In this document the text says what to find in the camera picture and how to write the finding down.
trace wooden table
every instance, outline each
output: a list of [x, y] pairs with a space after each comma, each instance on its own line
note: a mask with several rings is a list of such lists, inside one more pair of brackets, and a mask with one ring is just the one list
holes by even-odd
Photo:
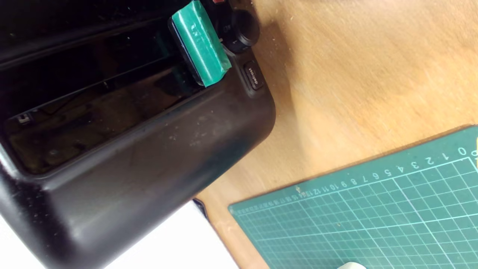
[[277, 122], [198, 196], [243, 269], [267, 265], [229, 204], [478, 122], [475, 0], [249, 1]]

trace white surface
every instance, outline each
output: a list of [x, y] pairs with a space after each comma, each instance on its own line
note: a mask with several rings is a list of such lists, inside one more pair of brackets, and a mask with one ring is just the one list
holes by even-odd
[[359, 263], [348, 262], [348, 263], [342, 265], [341, 267], [339, 267], [338, 269], [366, 269], [366, 268], [365, 268], [365, 266], [363, 266]]
[[[43, 269], [0, 216], [0, 268]], [[214, 229], [189, 202], [107, 269], [238, 269]]]

